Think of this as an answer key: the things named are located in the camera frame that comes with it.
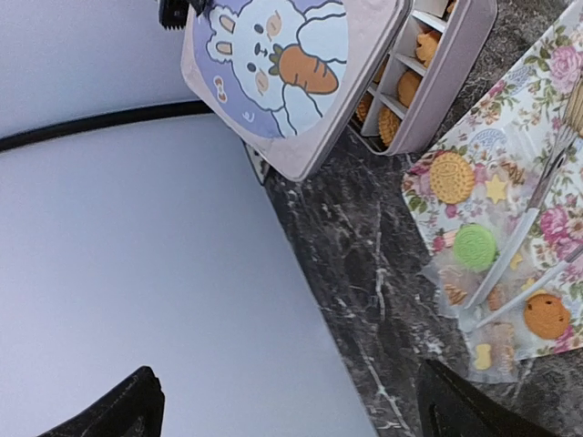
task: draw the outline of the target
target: black pipe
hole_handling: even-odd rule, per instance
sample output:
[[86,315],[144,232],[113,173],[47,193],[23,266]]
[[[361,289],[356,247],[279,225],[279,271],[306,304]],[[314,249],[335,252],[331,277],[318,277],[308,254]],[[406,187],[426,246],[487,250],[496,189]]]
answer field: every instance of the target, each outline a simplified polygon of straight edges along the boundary
[[81,134],[83,132],[90,132],[92,130],[104,129],[107,127],[130,125],[132,123],[161,120],[164,118],[199,116],[212,113],[212,109],[200,100],[155,105],[152,107],[137,107],[124,111],[101,114],[99,116],[78,118],[77,120],[57,123],[55,125],[40,127],[38,129],[28,130],[26,132],[0,138],[0,152],[30,146],[49,139],[68,137],[70,135]]

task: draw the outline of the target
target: cartoon print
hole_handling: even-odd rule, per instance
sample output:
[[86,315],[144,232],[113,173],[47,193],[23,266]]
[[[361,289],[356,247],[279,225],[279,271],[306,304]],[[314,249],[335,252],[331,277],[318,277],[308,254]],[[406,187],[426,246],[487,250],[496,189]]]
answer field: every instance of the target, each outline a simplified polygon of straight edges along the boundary
[[217,100],[219,100],[221,103],[227,103],[229,101],[229,98],[227,97],[227,93],[225,92],[224,88],[225,82],[222,80],[222,77],[215,76],[215,78],[212,79],[212,82],[215,84],[215,88],[217,89]]
[[242,93],[259,107],[253,112],[271,114],[273,137],[299,135],[324,116],[348,58],[344,6],[325,1],[301,12],[295,3],[251,0],[238,13],[215,5],[209,14],[208,56],[230,65]]

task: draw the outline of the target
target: tin lid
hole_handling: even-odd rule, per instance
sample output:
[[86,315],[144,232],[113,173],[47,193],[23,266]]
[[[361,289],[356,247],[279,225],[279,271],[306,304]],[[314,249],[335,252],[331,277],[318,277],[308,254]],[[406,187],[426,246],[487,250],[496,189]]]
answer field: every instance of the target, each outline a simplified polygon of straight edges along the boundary
[[411,0],[221,0],[190,11],[190,88],[286,178],[331,150]]

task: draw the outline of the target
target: white wall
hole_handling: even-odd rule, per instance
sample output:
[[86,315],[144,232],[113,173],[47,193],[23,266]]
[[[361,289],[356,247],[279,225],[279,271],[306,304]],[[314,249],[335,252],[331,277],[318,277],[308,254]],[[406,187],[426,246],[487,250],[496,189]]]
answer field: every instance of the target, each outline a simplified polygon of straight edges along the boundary
[[73,117],[189,100],[182,32],[154,0],[3,2],[0,137]]
[[240,141],[214,116],[0,155],[0,435],[138,366],[182,437],[374,437]]

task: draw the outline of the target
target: packaged cookie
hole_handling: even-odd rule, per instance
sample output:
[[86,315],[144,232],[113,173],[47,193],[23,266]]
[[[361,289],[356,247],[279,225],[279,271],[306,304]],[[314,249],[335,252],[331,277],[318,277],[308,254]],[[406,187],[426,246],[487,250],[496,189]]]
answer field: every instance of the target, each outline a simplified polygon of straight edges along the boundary
[[418,47],[415,49],[415,55],[423,63],[425,68],[429,68],[431,61],[433,61],[440,39],[441,34],[436,30],[417,36]]
[[397,84],[397,96],[399,102],[401,102],[405,107],[411,106],[415,93],[421,85],[422,77],[419,76],[413,70],[407,70],[399,79]]
[[498,384],[516,382],[516,337],[510,320],[487,324],[466,334],[470,352],[467,379],[474,382]]
[[361,123],[364,123],[366,116],[368,116],[368,112],[371,110],[372,104],[373,96],[369,93],[364,93],[358,107],[356,107],[356,118],[358,118]]
[[383,105],[379,111],[379,133],[385,146],[391,146],[399,126],[401,126],[401,119],[391,109]]
[[482,276],[461,266],[455,258],[453,247],[435,254],[432,271],[424,269],[425,276],[437,287],[435,300],[439,315],[457,318],[464,302],[476,290]]
[[381,82],[381,79],[383,78],[384,70],[386,69],[386,65],[388,62],[389,62],[389,58],[387,57],[384,60],[384,62],[381,64],[379,69],[376,70],[376,74],[374,75],[374,78],[373,78],[374,84],[378,85]]

